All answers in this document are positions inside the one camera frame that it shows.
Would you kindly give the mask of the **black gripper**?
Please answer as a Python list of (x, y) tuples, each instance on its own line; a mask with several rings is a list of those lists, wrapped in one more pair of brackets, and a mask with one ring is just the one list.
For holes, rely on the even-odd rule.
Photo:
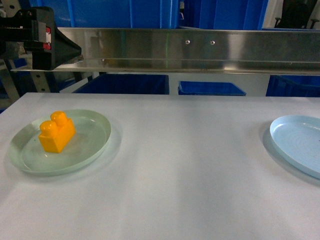
[(18, 58), (17, 43), (31, 52), (33, 70), (51, 71), (82, 54), (81, 47), (56, 27), (54, 11), (46, 6), (20, 9), (0, 19), (0, 58)]

